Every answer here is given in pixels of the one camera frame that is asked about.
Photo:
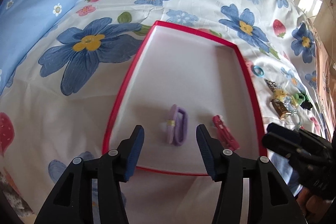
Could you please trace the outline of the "person's right hand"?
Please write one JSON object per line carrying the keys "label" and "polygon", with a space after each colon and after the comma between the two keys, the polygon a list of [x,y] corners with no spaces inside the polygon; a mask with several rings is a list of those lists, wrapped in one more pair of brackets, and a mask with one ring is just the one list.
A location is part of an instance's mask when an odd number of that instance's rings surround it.
{"label": "person's right hand", "polygon": [[303,187],[297,196],[297,202],[307,223],[336,224],[335,199],[324,200]]}

